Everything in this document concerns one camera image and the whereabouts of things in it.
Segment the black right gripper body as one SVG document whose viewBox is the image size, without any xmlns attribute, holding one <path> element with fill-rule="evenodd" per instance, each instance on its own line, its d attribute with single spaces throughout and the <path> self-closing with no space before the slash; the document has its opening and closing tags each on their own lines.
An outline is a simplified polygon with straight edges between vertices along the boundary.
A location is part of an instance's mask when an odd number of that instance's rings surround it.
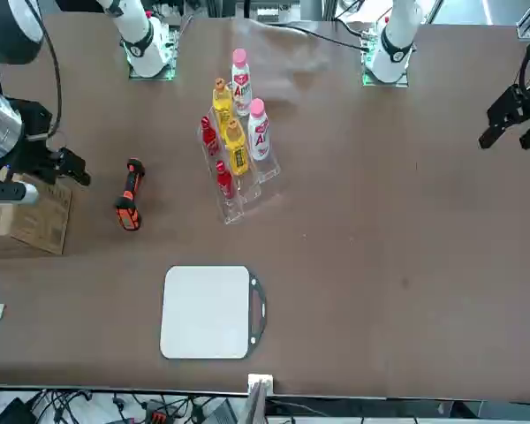
<svg viewBox="0 0 530 424">
<path fill-rule="evenodd" d="M 10 100 L 22 120 L 19 142 L 8 159 L 14 173 L 27 174 L 41 181 L 56 181 L 54 153 L 47 147 L 52 114 L 40 103 Z"/>
</svg>

